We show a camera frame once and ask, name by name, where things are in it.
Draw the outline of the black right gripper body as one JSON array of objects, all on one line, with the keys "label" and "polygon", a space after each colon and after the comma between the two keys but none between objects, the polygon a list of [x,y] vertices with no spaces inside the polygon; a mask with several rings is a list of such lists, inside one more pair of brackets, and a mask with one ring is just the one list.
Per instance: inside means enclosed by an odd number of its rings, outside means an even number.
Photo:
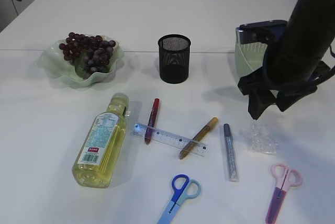
[{"label": "black right gripper body", "polygon": [[334,68],[323,61],[264,60],[262,66],[239,79],[238,88],[243,95],[255,91],[304,93],[334,76]]}]

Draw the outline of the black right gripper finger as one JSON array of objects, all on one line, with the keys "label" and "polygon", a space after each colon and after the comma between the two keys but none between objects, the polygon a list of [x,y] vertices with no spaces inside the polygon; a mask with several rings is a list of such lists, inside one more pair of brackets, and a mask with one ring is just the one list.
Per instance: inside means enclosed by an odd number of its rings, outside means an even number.
[{"label": "black right gripper finger", "polygon": [[253,90],[249,94],[248,112],[252,119],[257,120],[274,103],[275,96],[271,91]]},{"label": "black right gripper finger", "polygon": [[281,112],[284,112],[300,99],[315,93],[316,87],[311,87],[301,91],[280,91],[276,97],[276,105]]}]

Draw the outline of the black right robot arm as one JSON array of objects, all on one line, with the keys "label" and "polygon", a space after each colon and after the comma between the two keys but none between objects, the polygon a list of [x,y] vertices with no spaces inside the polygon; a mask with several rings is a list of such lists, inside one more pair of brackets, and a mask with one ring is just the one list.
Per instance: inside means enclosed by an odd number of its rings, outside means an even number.
[{"label": "black right robot arm", "polygon": [[298,0],[290,19],[236,28],[238,88],[258,119],[271,105],[285,111],[334,76],[323,62],[334,41],[334,0]]}]

